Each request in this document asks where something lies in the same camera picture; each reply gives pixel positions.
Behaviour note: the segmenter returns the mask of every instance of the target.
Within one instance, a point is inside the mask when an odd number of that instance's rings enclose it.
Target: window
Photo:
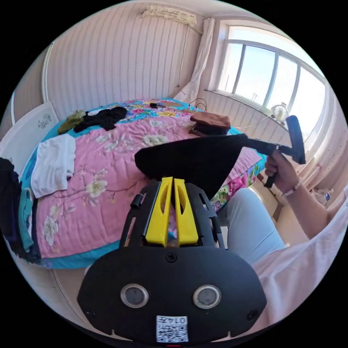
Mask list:
[[[298,117],[304,140],[320,119],[325,99],[324,76],[299,45],[244,26],[228,27],[216,89],[268,114],[285,103]]]

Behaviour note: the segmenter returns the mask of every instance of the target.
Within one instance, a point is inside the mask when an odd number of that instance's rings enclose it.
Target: bed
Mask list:
[[[181,106],[150,108],[150,103],[175,102]],[[38,199],[33,210],[36,230],[32,239],[40,250],[40,266],[71,269],[90,266],[100,256],[118,248],[129,204],[148,184],[136,168],[134,154],[142,147],[175,141],[195,135],[188,110],[193,107],[174,99],[129,100],[90,110],[98,112],[115,106],[127,109],[126,118],[112,131],[99,126],[68,134],[75,138],[75,173],[68,189]],[[42,141],[58,135],[57,123]],[[229,134],[240,133],[231,127]],[[230,175],[212,199],[219,210],[242,187],[250,186],[264,169],[265,156],[243,149]],[[22,172],[22,188],[30,186],[36,150]],[[174,211],[169,238],[176,237]]]

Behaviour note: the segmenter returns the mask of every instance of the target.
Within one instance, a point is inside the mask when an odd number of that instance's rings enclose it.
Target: qr code label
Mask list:
[[[188,342],[186,316],[160,316],[156,317],[157,342]]]

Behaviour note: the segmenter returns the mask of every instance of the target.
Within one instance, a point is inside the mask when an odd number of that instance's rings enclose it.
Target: screw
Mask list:
[[[87,309],[86,314],[89,316],[95,316],[95,312],[90,309]]]
[[[257,311],[251,311],[247,316],[246,316],[246,318],[248,319],[248,320],[253,320],[253,319],[255,319],[255,317],[258,315],[258,312]]]
[[[175,261],[177,260],[177,256],[176,256],[176,254],[174,254],[174,253],[168,253],[168,254],[166,255],[166,260],[167,260],[168,262],[175,262]]]

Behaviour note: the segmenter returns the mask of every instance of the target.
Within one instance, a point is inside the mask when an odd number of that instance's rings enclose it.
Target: leg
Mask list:
[[[247,188],[238,190],[217,216],[220,225],[228,227],[228,249],[250,264],[285,248],[265,206]]]

